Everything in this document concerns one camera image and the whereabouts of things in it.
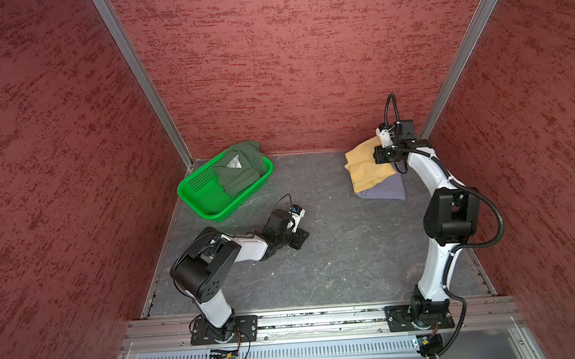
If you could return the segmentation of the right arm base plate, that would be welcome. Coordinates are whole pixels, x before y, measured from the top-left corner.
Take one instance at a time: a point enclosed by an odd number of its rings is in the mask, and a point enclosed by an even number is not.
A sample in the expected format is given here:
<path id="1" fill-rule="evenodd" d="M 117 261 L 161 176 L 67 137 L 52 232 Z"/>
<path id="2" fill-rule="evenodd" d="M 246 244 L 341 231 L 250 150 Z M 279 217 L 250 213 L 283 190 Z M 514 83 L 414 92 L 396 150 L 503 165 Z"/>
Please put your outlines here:
<path id="1" fill-rule="evenodd" d="M 385 319 L 390 332 L 431 331 L 454 328 L 455 324 L 449 312 L 450 303 L 444 300 L 435 304 L 388 306 L 384 309 Z"/>

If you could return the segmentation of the green plastic basket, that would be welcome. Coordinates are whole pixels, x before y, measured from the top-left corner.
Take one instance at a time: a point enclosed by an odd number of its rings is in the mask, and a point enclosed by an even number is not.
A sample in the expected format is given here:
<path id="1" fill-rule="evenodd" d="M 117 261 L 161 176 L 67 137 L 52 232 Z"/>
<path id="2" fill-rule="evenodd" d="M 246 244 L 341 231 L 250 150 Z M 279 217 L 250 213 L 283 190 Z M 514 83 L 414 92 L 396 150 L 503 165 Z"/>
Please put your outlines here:
<path id="1" fill-rule="evenodd" d="M 264 157 L 266 173 L 236 196 L 228 195 L 218 182 L 215 164 L 224 158 L 221 152 L 205 165 L 187 176 L 177 187 L 180 199 L 205 220 L 221 222 L 259 191 L 273 173 L 273 162 Z"/>

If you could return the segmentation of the lavender skirt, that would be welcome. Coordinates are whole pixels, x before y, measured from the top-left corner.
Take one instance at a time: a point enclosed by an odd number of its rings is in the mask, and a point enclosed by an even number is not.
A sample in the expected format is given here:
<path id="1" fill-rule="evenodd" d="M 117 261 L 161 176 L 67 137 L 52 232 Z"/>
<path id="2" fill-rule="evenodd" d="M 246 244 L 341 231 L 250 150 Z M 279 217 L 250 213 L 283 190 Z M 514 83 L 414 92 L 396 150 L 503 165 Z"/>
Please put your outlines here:
<path id="1" fill-rule="evenodd" d="M 405 201 L 406 191 L 402 175 L 399 173 L 397 173 L 397 175 L 392 175 L 381 183 L 374 185 L 372 188 L 357 193 L 356 196 L 369 200 L 387 199 Z"/>

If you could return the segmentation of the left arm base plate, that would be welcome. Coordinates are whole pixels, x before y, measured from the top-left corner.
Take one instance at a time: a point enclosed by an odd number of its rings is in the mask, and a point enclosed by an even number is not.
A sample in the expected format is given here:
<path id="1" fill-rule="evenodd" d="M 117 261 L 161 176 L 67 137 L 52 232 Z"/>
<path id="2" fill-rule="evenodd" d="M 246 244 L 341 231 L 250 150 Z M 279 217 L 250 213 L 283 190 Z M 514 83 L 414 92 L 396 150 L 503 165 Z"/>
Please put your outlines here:
<path id="1" fill-rule="evenodd" d="M 224 327 L 212 326 L 203 317 L 190 324 L 190 344 L 192 346 L 232 344 L 241 341 L 255 341 L 257 339 L 258 317 L 235 316 L 230 317 Z"/>

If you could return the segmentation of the dark green skirt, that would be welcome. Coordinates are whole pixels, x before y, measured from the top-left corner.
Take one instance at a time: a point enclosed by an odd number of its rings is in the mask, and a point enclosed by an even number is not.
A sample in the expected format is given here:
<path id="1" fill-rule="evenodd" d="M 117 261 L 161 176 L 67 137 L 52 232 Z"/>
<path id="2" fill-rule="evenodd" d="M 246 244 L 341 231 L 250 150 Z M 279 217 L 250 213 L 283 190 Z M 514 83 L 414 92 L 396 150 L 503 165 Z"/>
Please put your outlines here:
<path id="1" fill-rule="evenodd" d="M 227 195 L 239 195 L 266 174 L 260 148 L 260 143 L 252 140 L 235 144 L 213 166 L 219 185 Z"/>

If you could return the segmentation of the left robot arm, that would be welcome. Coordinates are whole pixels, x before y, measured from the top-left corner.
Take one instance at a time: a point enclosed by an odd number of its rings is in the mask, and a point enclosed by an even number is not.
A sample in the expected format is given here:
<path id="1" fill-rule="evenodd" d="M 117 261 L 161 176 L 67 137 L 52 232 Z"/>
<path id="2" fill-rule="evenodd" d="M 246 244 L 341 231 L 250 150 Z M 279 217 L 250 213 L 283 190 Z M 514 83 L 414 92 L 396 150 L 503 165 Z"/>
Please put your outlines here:
<path id="1" fill-rule="evenodd" d="M 255 339 L 256 317 L 238 318 L 222 292 L 223 284 L 236 263 L 266 261 L 285 247 L 302 248 L 309 238 L 309 232 L 300 228 L 305 213 L 296 204 L 288 211 L 274 209 L 262 231 L 241 236 L 207 227 L 182 252 L 170 276 L 175 288 L 200 311 L 191 326 L 192 344 L 230 343 L 239 340 L 241 332 Z"/>

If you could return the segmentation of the yellow skirt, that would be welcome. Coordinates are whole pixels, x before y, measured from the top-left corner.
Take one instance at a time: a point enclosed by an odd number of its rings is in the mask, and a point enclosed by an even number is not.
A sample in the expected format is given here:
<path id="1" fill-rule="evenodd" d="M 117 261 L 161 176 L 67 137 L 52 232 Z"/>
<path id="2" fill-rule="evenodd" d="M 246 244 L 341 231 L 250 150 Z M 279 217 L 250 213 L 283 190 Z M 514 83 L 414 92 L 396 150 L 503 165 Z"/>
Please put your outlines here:
<path id="1" fill-rule="evenodd" d="M 345 153 L 345 169 L 350 174 L 355 194 L 369 190 L 397 174 L 391 164 L 377 164 L 375 162 L 373 156 L 375 148 L 380 145 L 380 139 L 373 137 Z"/>

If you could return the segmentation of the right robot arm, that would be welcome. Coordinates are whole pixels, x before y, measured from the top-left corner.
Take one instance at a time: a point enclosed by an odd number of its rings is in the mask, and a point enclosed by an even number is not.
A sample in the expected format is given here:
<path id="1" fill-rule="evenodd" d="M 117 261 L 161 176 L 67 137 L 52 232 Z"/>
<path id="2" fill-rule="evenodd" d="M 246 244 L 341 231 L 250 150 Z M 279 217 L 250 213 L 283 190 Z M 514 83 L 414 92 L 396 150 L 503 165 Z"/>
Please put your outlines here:
<path id="1" fill-rule="evenodd" d="M 415 285 L 410 305 L 393 309 L 389 319 L 405 330 L 449 328 L 447 291 L 458 259 L 454 250 L 466 244 L 476 233 L 479 203 L 475 196 L 461 189 L 460 181 L 441 165 L 435 149 L 426 139 L 416 138 L 411 120 L 383 123 L 376 129 L 381 144 L 373 154 L 377 164 L 402 163 L 417 173 L 431 194 L 423 216 L 429 238 L 425 269 Z"/>

